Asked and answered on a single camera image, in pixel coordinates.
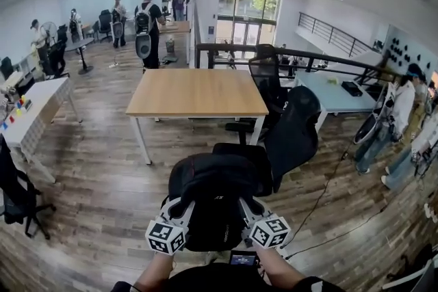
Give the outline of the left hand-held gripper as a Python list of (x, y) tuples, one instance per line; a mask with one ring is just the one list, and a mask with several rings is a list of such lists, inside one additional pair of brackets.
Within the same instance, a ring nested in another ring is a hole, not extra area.
[(155, 252), (174, 255), (183, 250), (195, 201), (181, 207), (181, 199), (165, 199), (159, 215), (149, 222), (145, 238)]

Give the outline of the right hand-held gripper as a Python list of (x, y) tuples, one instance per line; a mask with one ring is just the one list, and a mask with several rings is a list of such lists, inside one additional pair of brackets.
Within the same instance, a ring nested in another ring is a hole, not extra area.
[(258, 198), (253, 197), (249, 202), (239, 198), (239, 202), (244, 220), (242, 239), (248, 247), (276, 248), (284, 243), (291, 233), (284, 217), (279, 217)]

